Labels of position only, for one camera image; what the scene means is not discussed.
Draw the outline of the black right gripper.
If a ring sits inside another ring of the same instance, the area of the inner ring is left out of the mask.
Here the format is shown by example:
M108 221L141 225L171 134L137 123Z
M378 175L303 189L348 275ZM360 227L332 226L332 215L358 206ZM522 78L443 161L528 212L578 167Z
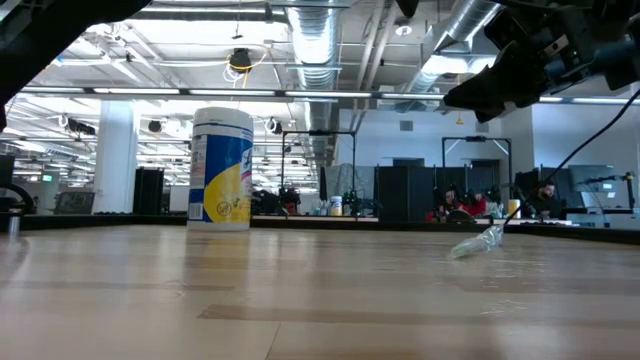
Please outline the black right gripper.
M480 123L500 117L508 103L527 107L537 102L543 92L545 56L512 40L541 41L549 34L553 38L566 35L569 40L599 44L619 38L629 21L628 2L500 2L500 5L502 8L483 30L502 49L494 64L443 97L449 107L473 111Z

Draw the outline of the person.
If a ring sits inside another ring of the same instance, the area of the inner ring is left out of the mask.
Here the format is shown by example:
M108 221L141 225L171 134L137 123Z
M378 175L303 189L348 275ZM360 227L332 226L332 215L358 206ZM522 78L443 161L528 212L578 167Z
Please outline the person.
M462 210L463 205L457 197L457 189L454 185L448 188L433 190L435 207L426 215L426 222L443 222L449 213L454 210Z
M529 200L536 216L559 219L562 215L561 204L555 198L556 186L552 182L542 184Z
M473 217L483 217L487 214L488 203L483 194L477 193L470 198L464 210Z

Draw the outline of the black partition panels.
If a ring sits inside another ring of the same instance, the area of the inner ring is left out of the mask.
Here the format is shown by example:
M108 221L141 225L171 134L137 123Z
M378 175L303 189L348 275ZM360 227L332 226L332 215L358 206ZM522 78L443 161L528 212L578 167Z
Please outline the black partition panels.
M422 223L453 190L463 201L494 191L501 199L499 177L483 167L377 167L374 199L381 222Z

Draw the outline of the green wrapped toothbrush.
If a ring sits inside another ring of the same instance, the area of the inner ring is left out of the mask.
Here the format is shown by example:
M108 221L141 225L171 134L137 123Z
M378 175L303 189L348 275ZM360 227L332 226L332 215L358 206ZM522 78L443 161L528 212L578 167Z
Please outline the green wrapped toothbrush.
M448 257L452 260L461 259L478 253L490 252L502 245L504 227L502 225L492 225L482 233L463 240L454 246Z

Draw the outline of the grey draped cloth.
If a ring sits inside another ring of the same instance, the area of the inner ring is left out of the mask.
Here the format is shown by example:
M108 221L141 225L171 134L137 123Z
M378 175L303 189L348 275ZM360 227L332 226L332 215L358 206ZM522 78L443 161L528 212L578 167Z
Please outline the grey draped cloth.
M343 195L354 190L359 198L373 199L375 168L340 164L324 168L326 194L328 197Z

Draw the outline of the background robot arms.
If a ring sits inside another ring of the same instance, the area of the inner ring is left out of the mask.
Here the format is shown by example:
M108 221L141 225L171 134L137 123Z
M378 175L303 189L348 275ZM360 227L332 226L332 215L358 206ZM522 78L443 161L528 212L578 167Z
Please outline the background robot arms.
M252 215L296 215L301 204L300 194L294 188L281 188L277 194L254 191L251 196Z

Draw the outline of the disinfecting wipes canister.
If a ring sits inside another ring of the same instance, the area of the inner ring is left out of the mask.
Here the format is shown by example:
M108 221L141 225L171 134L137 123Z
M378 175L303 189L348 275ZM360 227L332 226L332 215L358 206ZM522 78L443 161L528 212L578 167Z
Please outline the disinfecting wipes canister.
M243 111L196 111L191 140L187 228L244 231L250 226L254 129Z

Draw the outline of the overhead rig crossbar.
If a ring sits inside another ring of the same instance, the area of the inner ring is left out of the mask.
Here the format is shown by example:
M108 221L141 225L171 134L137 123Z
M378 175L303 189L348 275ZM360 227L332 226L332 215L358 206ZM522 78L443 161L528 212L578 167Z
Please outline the overhead rig crossbar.
M383 101L441 101L443 94L432 93L394 93L394 92L365 92L365 91L313 91L313 90L256 90L246 88L118 88L118 87L54 87L54 86L26 86L20 95L37 96L59 96L59 97L81 97L90 96L106 98L129 97L132 99L142 98L258 98L265 101L267 98L277 99L303 99L303 100L383 100Z

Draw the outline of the black tall cabinet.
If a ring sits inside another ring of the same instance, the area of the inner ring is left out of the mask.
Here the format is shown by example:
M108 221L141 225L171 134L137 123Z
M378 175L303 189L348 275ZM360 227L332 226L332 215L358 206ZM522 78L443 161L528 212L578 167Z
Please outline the black tall cabinet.
M162 169L138 168L135 175L133 213L159 215L164 186Z

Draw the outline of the white round pillar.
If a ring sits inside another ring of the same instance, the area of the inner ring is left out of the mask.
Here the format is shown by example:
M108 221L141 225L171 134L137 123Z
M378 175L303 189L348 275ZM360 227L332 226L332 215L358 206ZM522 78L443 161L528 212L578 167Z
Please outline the white round pillar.
M131 213L140 119L133 101L103 100L93 190L94 213Z

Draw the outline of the dark background monitor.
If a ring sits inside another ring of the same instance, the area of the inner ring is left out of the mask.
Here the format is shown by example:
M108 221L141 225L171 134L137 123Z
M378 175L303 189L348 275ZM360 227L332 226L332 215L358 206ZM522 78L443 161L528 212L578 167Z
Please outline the dark background monitor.
M95 193L89 191L62 192L56 197L55 215L91 215Z

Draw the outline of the black gantry frame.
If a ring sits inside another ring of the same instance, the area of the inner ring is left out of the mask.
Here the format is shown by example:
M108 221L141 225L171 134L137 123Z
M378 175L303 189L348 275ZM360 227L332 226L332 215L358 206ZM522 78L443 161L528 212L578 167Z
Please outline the black gantry frame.
M508 189L509 189L509 197L514 195L514 190L512 186L514 185L513 178L513 149L512 149L512 141L510 138L504 137L486 137L483 135L472 135L472 136L464 136L464 137L442 137L441 138L441 169L442 173L446 173L447 165L446 165L446 157L448 153L456 147L458 143L461 141L466 143L483 143L483 142L492 142L496 147L498 147L508 159Z
M356 191L356 150L357 150L357 133L354 131L332 131L332 130L308 130L308 131L298 131L298 130L291 130L291 131L287 131L284 130L281 134L281 143L280 143L280 151L281 151L281 156L280 156L280 183L278 184L279 187L279 191L282 190L284 191L285 189L285 185L284 185L284 175L285 175L285 170L284 170L284 166L285 166L285 158L286 158L286 147L287 142L286 142L286 137L289 134L295 134L295 135L306 135L307 137L329 137L329 136L339 136L339 135L348 135L352 138L352 147L351 147L351 151L352 151L352 159L351 159L351 165L352 165L352 184L351 184L351 191L352 192L357 192Z

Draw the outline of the black aluminium table frame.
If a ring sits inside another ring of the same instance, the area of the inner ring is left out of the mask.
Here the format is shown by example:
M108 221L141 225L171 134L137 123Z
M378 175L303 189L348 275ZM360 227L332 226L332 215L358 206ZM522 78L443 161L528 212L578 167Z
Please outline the black aluminium table frame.
M187 220L177 216L142 215L26 215L20 218L21 230L71 229L83 227L105 227L125 225L184 226ZM255 228L343 230L343 231L395 231L395 232L446 232L479 233L486 224L447 223L393 223L374 222L370 219L346 218L335 220L329 217L278 217L253 218L250 225ZM568 225L541 225L524 223L508 224L507 233L533 235L550 238L566 238L611 244L640 246L640 230L583 228Z

